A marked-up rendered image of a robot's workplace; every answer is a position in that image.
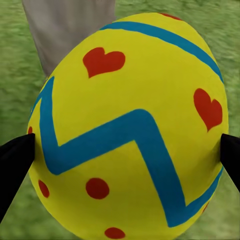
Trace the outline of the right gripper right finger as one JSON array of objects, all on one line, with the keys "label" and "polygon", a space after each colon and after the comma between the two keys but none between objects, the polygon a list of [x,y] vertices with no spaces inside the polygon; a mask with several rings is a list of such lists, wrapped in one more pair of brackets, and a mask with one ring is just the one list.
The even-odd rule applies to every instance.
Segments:
[{"label": "right gripper right finger", "polygon": [[222,134],[220,161],[240,192],[240,138]]}]

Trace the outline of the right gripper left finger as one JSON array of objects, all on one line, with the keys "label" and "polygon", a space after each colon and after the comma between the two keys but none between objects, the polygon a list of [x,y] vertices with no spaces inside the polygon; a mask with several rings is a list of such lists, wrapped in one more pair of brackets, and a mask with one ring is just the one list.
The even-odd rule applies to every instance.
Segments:
[{"label": "right gripper left finger", "polygon": [[0,146],[0,223],[35,160],[35,133]]}]

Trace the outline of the easter egg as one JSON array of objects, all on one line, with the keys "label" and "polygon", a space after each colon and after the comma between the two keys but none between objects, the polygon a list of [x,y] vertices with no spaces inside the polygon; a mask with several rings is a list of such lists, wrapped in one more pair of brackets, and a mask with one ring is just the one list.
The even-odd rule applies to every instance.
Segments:
[{"label": "easter egg", "polygon": [[83,240],[174,240],[224,168],[228,102],[210,47],[184,20],[151,12],[107,24],[62,60],[26,133],[41,202]]}]

